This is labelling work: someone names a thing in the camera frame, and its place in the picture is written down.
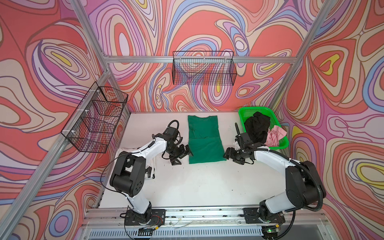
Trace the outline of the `green t shirt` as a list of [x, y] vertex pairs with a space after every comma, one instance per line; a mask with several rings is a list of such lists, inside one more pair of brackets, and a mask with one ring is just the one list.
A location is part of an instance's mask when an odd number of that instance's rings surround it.
[[188, 125], [188, 145], [192, 152], [189, 157], [190, 164], [215, 163], [226, 160], [217, 116], [205, 118], [188, 116]]

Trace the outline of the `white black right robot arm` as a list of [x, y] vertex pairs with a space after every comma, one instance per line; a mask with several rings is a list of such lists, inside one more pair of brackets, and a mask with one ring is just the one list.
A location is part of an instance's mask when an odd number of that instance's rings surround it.
[[261, 162], [279, 172], [285, 178], [284, 192], [263, 200], [257, 210], [244, 209], [244, 216], [262, 223], [284, 223], [283, 213], [306, 209], [318, 212], [322, 209], [326, 190], [315, 165], [310, 161], [299, 162], [262, 143], [253, 143], [248, 133], [241, 133], [235, 124], [237, 148], [227, 148], [224, 158], [245, 165]]

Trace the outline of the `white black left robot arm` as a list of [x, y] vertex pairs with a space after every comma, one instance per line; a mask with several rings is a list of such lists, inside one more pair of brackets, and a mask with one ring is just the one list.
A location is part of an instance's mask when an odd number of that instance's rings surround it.
[[145, 180], [155, 178], [155, 157], [167, 153], [172, 166], [181, 165], [181, 159], [192, 156], [188, 145], [183, 145], [179, 121], [171, 121], [163, 133], [152, 135], [145, 146], [131, 152], [122, 150], [118, 156], [110, 177], [110, 186], [123, 194], [129, 207], [125, 216], [126, 225], [161, 225], [161, 214], [152, 211], [152, 204], [141, 190]]

